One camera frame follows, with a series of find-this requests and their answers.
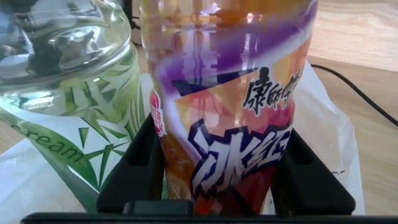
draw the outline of brand logo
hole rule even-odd
[[[234,185],[265,167],[276,165],[289,141],[291,123],[287,126],[269,126],[264,133],[246,126],[229,129],[223,137],[210,134],[201,119],[191,126],[188,140],[202,159],[191,177],[195,197],[205,199]]]
[[[150,113],[155,123],[156,133],[162,137],[166,134],[163,122],[163,111],[160,107],[160,97],[155,90],[150,94]]]
[[[259,78],[249,83],[246,98],[243,101],[243,108],[252,110],[259,117],[261,110],[268,106],[274,110],[278,109],[278,102],[284,101],[282,109],[285,109],[292,90],[300,78],[300,70],[293,74],[285,87],[273,82],[269,77],[269,68],[262,67],[259,71]]]

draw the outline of bottle label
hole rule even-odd
[[[0,119],[51,164],[100,192],[149,113],[148,78],[140,76],[132,49],[96,77],[67,80],[56,90],[3,95]]]
[[[159,137],[162,137],[166,134],[165,126],[163,122],[163,111],[160,106],[160,97],[156,93],[155,90],[150,94],[150,113],[152,115],[152,119],[154,120],[156,133]]]
[[[175,92],[161,81],[166,172],[179,180],[175,185],[185,183],[179,184],[181,192],[189,188],[198,213],[259,213],[289,141],[292,92],[302,75],[309,44],[308,37],[299,48],[284,49],[290,52],[268,65],[258,59],[258,67],[172,80]],[[249,208],[242,208],[234,192]]]

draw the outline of green bamboo label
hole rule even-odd
[[[148,83],[141,85],[132,49],[97,77],[2,96],[0,119],[29,138],[51,164],[100,192],[149,112],[143,102],[152,88]]]

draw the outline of red logo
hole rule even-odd
[[[166,131],[163,122],[163,111],[160,107],[160,98],[155,90],[152,90],[149,101],[150,113],[154,119],[156,132],[160,137],[162,137],[164,134],[166,134]]]

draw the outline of wooden surface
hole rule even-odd
[[[320,0],[309,54],[310,62],[342,73],[398,118],[397,0]],[[354,124],[366,213],[398,215],[398,128],[340,79],[315,71]],[[0,123],[0,153],[21,139]]]

